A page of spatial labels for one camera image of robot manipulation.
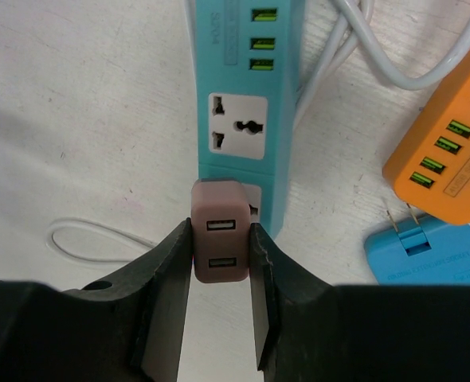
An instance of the metal prong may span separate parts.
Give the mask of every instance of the metal prong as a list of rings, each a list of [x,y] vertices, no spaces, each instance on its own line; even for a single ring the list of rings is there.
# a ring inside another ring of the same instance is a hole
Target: metal prong
[[[410,204],[407,203],[407,208],[409,209],[410,215],[412,215],[413,221],[416,222],[417,225],[419,225],[419,220],[416,218],[416,214],[413,213],[412,207],[410,207]]]
[[[391,223],[393,224],[394,231],[399,232],[399,231],[398,231],[398,225],[396,224],[396,222],[394,221],[393,217],[391,216],[391,212],[389,212],[389,209],[386,210],[386,211],[387,211],[387,216],[389,217],[389,220],[391,220]]]

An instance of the orange power strip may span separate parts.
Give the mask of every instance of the orange power strip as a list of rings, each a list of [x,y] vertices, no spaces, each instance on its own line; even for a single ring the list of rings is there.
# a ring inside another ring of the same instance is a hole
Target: orange power strip
[[[441,82],[383,168],[400,199],[470,223],[470,52]]]

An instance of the orange plastic casing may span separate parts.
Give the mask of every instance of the orange plastic casing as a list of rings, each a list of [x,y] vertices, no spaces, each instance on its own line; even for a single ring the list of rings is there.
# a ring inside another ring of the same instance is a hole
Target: orange plastic casing
[[[450,224],[470,223],[470,137],[447,130],[452,121],[470,127],[470,52],[445,77],[383,168],[400,199]],[[435,143],[444,137],[461,148],[456,154]],[[444,165],[441,174],[421,166],[425,157]],[[410,178],[419,173],[427,188]]]

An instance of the green usb port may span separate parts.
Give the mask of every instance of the green usb port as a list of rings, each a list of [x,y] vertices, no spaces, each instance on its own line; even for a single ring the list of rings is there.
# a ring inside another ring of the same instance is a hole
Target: green usb port
[[[436,142],[435,146],[440,147],[441,149],[444,149],[446,151],[449,151],[451,154],[457,154],[458,151],[460,151],[461,146],[456,144],[453,141],[450,141],[449,139],[446,139],[444,137],[440,137]]]
[[[249,62],[249,69],[251,70],[273,70],[274,60],[252,58]]]
[[[277,20],[277,8],[263,8],[252,11],[253,21],[275,21]]]
[[[448,130],[455,134],[461,135],[464,138],[470,137],[470,127],[465,126],[463,123],[451,121],[448,125]]]
[[[410,180],[415,181],[417,184],[422,185],[427,189],[429,189],[433,185],[433,183],[435,183],[435,181],[433,181],[429,177],[421,175],[420,173],[413,173],[410,177]]]
[[[445,166],[437,161],[434,161],[431,158],[425,157],[422,162],[421,166],[427,168],[428,170],[432,170],[434,173],[442,173],[444,171]]]
[[[253,50],[274,50],[276,47],[275,38],[252,38],[251,49]]]

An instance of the power strip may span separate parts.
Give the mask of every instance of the power strip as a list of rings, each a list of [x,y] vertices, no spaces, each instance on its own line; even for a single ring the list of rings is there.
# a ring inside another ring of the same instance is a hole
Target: power strip
[[[470,52],[441,82],[383,174],[403,201],[450,224],[470,223]]]
[[[283,225],[304,0],[197,0],[201,179],[245,186],[253,221]]]

